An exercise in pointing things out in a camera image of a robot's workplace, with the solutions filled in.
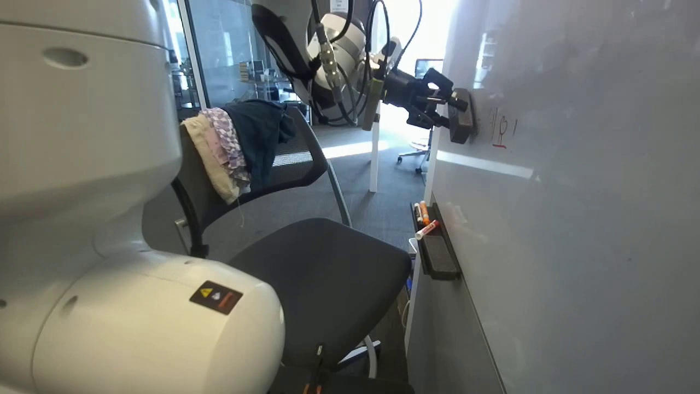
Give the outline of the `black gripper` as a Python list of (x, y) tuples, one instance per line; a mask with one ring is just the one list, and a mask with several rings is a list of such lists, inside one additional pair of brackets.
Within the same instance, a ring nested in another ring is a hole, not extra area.
[(423, 78), (416, 78), (403, 70), (391, 70), (385, 77), (383, 101), (403, 108), (409, 114), (409, 124), (423, 128), (449, 126), (451, 120), (437, 111), (436, 102), (430, 102), (430, 96), (437, 102), (446, 102), (457, 110), (469, 108), (469, 91), (457, 90), (452, 81), (436, 68), (429, 68)]

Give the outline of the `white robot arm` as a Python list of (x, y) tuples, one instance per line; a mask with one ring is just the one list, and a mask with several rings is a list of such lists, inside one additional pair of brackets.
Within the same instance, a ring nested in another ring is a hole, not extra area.
[(179, 165), (157, 0), (0, 0), (3, 394), (266, 394), (275, 288), (145, 241)]

